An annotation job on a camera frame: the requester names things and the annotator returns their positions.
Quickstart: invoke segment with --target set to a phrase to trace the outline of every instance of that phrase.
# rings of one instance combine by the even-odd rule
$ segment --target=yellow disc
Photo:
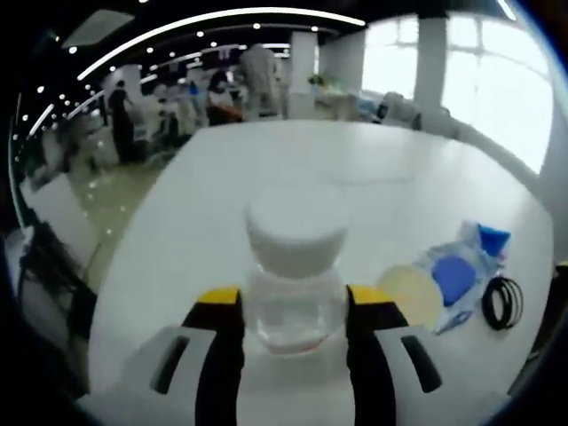
[[[376,283],[392,297],[408,321],[408,325],[424,325],[433,331],[442,309],[442,296],[436,282],[411,265],[394,266]]]

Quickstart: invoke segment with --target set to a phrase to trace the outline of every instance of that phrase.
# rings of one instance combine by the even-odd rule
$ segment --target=ceiling
[[[271,5],[335,12],[364,20],[367,23],[409,13],[418,13],[424,18],[445,16],[448,10],[483,12],[503,16],[494,0],[296,0],[279,1]],[[258,6],[266,6],[266,3],[240,1],[234,8]],[[29,7],[34,8],[33,12],[27,10]],[[216,12],[225,7],[213,0],[205,2],[148,0],[144,4],[138,0],[58,0],[35,2],[33,6],[25,1],[22,4],[16,4],[15,12],[12,14],[12,28],[18,29],[17,35],[9,35],[13,38],[10,62],[15,74],[13,84],[10,84],[8,88],[10,95],[5,96],[4,101],[12,102],[12,106],[8,105],[8,108],[13,111],[18,93],[22,95],[20,115],[28,114],[30,118],[28,122],[19,122],[18,131],[27,133],[36,118],[50,103],[56,104],[54,112],[59,115],[63,111],[73,109],[75,102],[83,102],[89,97],[85,84],[96,87],[108,74],[110,66],[119,67],[126,63],[137,63],[143,66],[143,75],[146,75],[150,66],[170,60],[172,51],[177,56],[185,55],[209,47],[212,41],[218,45],[287,43],[289,41],[289,29],[265,26],[255,30],[252,28],[255,22],[302,25],[307,28],[315,25],[322,28],[319,32],[321,42],[333,34],[347,34],[360,29],[351,24],[332,20],[281,14],[244,15],[208,20],[153,37],[113,58],[83,81],[77,81],[77,76],[85,68],[132,38],[171,22],[203,13]],[[99,43],[79,46],[75,54],[69,54],[67,48],[62,48],[66,39],[100,9],[127,13],[134,19]],[[225,29],[212,31],[213,28]],[[195,35],[198,30],[205,32],[203,38]],[[152,54],[146,53],[146,48],[149,46],[154,48]],[[37,93],[38,86],[45,87],[42,94]],[[64,93],[70,100],[69,107],[65,107],[59,101],[61,93]]]

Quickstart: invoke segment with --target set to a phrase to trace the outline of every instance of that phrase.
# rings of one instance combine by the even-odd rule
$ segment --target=white table
[[[91,330],[91,388],[179,325],[204,290],[242,283],[252,262],[242,211],[262,186],[332,182],[351,206],[340,273],[373,284],[389,267],[452,240],[462,220],[512,232],[506,274],[525,294],[520,323],[494,332],[481,312],[438,338],[497,391],[516,379],[538,332],[553,258],[548,212],[497,162],[456,141],[347,122],[257,122],[201,130],[132,218]]]

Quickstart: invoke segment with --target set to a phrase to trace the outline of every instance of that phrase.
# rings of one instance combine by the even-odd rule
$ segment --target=window
[[[471,23],[473,31],[464,29]],[[537,43],[510,24],[456,16],[448,23],[448,44],[442,105],[539,173],[550,137],[552,88]]]
[[[447,41],[456,47],[478,47],[476,20],[470,16],[452,17],[447,26]]]
[[[415,16],[375,23],[367,31],[362,88],[385,94],[414,96],[418,62],[418,19]]]

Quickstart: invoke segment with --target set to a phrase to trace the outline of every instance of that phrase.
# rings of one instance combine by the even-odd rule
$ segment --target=white lid
[[[258,263],[280,277],[302,279],[334,265],[348,213],[331,186],[271,186],[249,204],[246,220]]]

